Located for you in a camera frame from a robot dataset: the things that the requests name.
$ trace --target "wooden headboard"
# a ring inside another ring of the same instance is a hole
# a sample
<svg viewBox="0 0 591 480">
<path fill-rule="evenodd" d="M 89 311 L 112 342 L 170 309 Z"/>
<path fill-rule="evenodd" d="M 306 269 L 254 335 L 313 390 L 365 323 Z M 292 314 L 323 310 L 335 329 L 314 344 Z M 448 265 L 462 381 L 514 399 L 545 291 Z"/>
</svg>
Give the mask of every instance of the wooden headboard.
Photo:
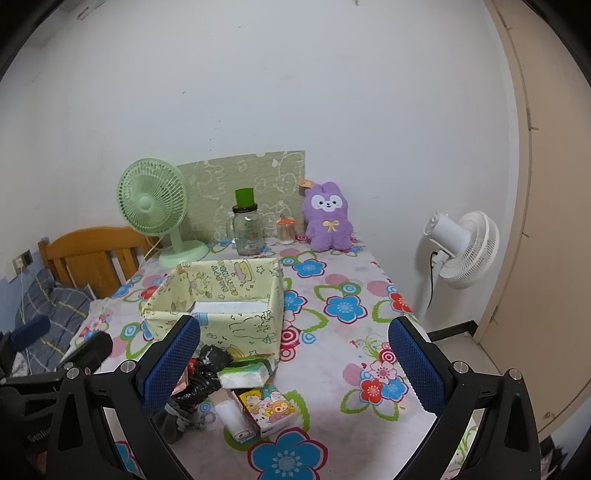
<svg viewBox="0 0 591 480">
<path fill-rule="evenodd" d="M 135 249 L 147 255 L 158 238 L 145 237 L 130 227 L 95 227 L 77 230 L 48 244 L 39 253 L 56 280 L 68 287 L 90 285 L 96 296 L 110 297 L 121 286 L 110 252 L 114 252 L 126 280 L 137 271 Z"/>
</svg>

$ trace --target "white paper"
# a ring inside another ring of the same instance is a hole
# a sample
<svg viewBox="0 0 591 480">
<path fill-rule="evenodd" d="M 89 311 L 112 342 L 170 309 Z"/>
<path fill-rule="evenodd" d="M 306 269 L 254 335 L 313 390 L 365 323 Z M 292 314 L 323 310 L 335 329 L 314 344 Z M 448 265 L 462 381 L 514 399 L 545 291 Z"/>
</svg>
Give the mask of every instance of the white paper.
<svg viewBox="0 0 591 480">
<path fill-rule="evenodd" d="M 260 313 L 267 308 L 266 300 L 196 301 L 191 313 Z"/>
</svg>

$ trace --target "power cord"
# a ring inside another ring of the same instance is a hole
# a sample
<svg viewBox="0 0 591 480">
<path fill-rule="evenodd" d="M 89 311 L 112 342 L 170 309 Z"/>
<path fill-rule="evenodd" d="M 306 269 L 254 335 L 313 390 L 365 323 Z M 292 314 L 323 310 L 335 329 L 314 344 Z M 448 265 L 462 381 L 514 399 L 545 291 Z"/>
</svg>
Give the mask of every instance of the power cord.
<svg viewBox="0 0 591 480">
<path fill-rule="evenodd" d="M 431 252 L 431 257 L 429 258 L 429 276 L 431 277 L 431 298 L 429 299 L 429 305 L 427 308 L 431 306 L 431 302 L 433 301 L 433 257 L 437 255 L 437 252 Z"/>
<path fill-rule="evenodd" d="M 150 245 L 152 245 L 152 248 L 150 248 L 150 250 L 148 250 L 148 253 L 146 253 L 146 254 L 144 255 L 144 258 L 143 258 L 143 260 L 142 260 L 142 261 L 141 261 L 141 263 L 139 264 L 138 270 L 139 270 L 140 268 L 142 268 L 142 265 L 144 265 L 144 263 L 146 262 L 146 259 L 147 259 L 147 258 L 150 256 L 150 253 L 152 253 L 152 252 L 154 251 L 154 249 L 155 249 L 155 248 L 158 246 L 158 244 L 159 244 L 159 243 L 162 241 L 162 239 L 163 239 L 163 238 L 164 238 L 164 237 L 163 237 L 163 236 L 161 236 L 161 237 L 158 239 L 158 241 L 157 241 L 157 242 L 156 242 L 154 245 L 152 245 L 152 242 L 150 242 L 150 239 L 148 238 L 148 243 L 149 243 Z"/>
</svg>

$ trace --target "pillow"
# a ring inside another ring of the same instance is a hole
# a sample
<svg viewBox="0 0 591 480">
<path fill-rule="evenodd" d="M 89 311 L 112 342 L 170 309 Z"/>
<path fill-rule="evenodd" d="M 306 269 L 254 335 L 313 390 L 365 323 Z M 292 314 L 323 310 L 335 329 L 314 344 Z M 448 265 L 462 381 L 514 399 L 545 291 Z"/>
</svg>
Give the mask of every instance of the pillow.
<svg viewBox="0 0 591 480">
<path fill-rule="evenodd" d="M 41 270 L 25 293 L 15 325 L 19 327 L 36 315 L 46 315 L 51 328 L 43 338 L 25 350 L 32 374 L 53 372 L 70 340 L 88 315 L 91 293 L 86 289 L 68 288 L 56 283 L 51 272 Z"/>
</svg>

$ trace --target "table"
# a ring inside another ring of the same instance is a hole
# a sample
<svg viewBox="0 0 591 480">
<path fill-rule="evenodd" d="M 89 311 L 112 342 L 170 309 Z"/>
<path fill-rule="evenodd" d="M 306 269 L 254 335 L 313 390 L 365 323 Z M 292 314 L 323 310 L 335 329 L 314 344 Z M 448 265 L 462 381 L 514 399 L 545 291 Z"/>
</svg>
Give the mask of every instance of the table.
<svg viewBox="0 0 591 480">
<path fill-rule="evenodd" d="M 268 239 L 262 254 L 281 259 L 285 282 L 281 362 L 272 380 L 299 418 L 268 439 L 239 444 L 211 404 L 201 404 L 204 430 L 186 432 L 172 445 L 195 478 L 391 480 L 435 420 L 389 348 L 395 316 L 407 315 L 424 333 L 396 286 L 357 238 L 346 252 L 309 247 L 303 236 L 288 246 Z M 209 248 L 205 260 L 238 257 L 227 242 Z M 111 334 L 113 353 L 102 371 L 149 347 L 152 336 L 139 308 L 167 274 L 149 261 L 112 299 L 93 306 L 75 343 L 90 330 Z M 471 423 L 444 478 L 457 474 L 475 433 Z M 128 469 L 137 471 L 121 428 L 115 426 L 113 435 Z"/>
</svg>

